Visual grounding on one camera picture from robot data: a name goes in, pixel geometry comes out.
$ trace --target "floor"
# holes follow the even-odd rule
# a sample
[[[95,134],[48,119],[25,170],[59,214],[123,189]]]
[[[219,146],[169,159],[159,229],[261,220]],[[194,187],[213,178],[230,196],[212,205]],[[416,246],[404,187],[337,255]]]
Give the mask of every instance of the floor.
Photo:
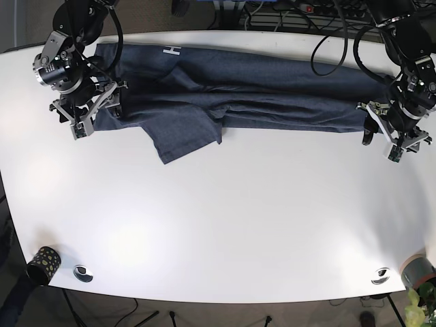
[[[184,18],[170,15],[170,0],[122,0],[117,7],[124,33],[145,31],[174,31],[205,29],[214,19],[212,3],[193,1]],[[26,36],[27,43],[43,42],[52,31],[52,17],[63,0],[28,0]],[[109,20],[104,35],[115,34]],[[3,188],[0,185],[0,196]],[[0,225],[9,215],[7,202],[0,205]],[[15,239],[6,265],[0,270],[0,303],[12,288],[17,276],[25,269],[20,245]],[[88,326],[113,326],[129,313],[135,302],[130,298],[102,296],[83,292],[70,292],[75,310]],[[405,292],[392,295],[399,311],[407,305]],[[160,314],[145,326],[171,326],[169,311],[176,312],[178,327],[262,327],[270,315],[270,327],[338,327],[359,326],[358,316],[362,311],[374,312],[378,326],[399,326],[388,301],[363,298],[319,302],[280,303],[273,305],[210,305],[201,303],[164,302],[139,300],[138,310],[123,320],[119,327],[134,326],[155,310]],[[41,287],[29,299],[18,326],[76,326],[72,314],[62,297],[60,289]]]

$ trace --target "black cup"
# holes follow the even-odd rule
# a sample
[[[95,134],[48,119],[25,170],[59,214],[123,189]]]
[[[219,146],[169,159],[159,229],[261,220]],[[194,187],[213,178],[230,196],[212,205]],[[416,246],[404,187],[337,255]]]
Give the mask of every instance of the black cup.
[[[37,285],[47,286],[61,265],[61,256],[51,247],[42,247],[27,264],[27,275]]]

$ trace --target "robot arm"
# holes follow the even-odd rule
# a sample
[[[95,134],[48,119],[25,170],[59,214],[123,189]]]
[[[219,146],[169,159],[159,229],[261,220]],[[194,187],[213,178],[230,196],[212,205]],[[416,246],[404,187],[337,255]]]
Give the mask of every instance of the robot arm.
[[[33,62],[40,84],[60,92],[60,99],[50,105],[50,110],[59,113],[60,122],[70,121],[75,139],[93,133],[92,116],[102,106],[117,114],[121,112],[119,88],[127,85],[111,74],[123,44],[123,33],[114,11],[117,3],[118,0],[65,0],[54,15],[53,32]],[[114,61],[104,68],[101,58],[86,58],[83,50],[100,36],[108,14],[117,27],[119,45]],[[102,76],[106,78],[104,82],[92,79]]]
[[[354,56],[370,77],[388,86],[389,104],[360,104],[368,111],[363,144],[371,143],[379,129],[390,144],[388,159],[399,162],[404,151],[418,152],[420,141],[431,137],[416,124],[436,109],[436,72],[431,54],[431,39],[422,28],[411,0],[368,0],[368,9],[380,30],[390,59],[401,66],[401,79],[384,80],[368,71],[358,58],[358,42],[372,27],[356,36]],[[398,137],[392,136],[396,131]]]
[[[123,33],[114,7],[118,0],[64,0],[53,19],[50,34],[33,70],[40,84],[60,92],[50,105],[60,114],[61,122],[70,121],[75,138],[93,133],[92,116],[101,107],[121,114],[121,87],[112,70],[121,57]],[[431,39],[422,28],[412,0],[366,0],[375,27],[364,27],[354,41],[354,56],[363,72],[385,84],[388,103],[370,102],[358,108],[368,112],[362,143],[371,143],[380,130],[389,142],[388,158],[398,162],[404,151],[418,152],[420,141],[431,137],[416,124],[436,110],[436,72],[431,54]],[[99,57],[86,58],[84,47],[101,34],[103,21],[110,14],[119,36],[114,61],[104,68]],[[401,79],[382,78],[367,69],[358,56],[358,44],[364,33],[376,28],[384,39],[390,59],[401,67]],[[104,76],[103,82],[92,78]]]

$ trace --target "white table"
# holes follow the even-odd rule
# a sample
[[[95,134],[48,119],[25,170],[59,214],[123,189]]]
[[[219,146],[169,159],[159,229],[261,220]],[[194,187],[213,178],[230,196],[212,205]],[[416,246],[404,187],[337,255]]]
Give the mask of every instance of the white table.
[[[116,38],[103,37],[100,42]],[[126,42],[223,48],[307,60],[314,35],[196,31]],[[361,58],[396,73],[384,46]],[[87,48],[87,55],[95,50]],[[140,129],[74,141],[31,64],[41,48],[0,55],[0,169],[26,260],[43,245],[63,263],[51,285],[188,302],[292,302],[403,290],[395,272],[436,249],[436,146],[400,164],[383,136],[229,129],[168,165]],[[338,61],[330,38],[320,61]],[[346,65],[355,65],[352,44]],[[436,116],[420,126],[436,137]],[[82,264],[94,280],[82,283]],[[373,285],[373,273],[392,277]]]

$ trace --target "folded shirt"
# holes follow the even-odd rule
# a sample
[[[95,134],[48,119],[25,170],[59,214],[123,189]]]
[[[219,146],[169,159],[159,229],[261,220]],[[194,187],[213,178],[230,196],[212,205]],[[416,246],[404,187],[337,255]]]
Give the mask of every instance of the folded shirt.
[[[109,64],[115,51],[98,44],[95,54]],[[185,47],[124,45],[114,72],[129,86],[121,89],[123,116],[102,108],[95,130],[141,127],[165,164],[221,143],[223,127],[362,131],[366,114],[356,104],[385,91],[348,67],[321,78],[306,61]]]

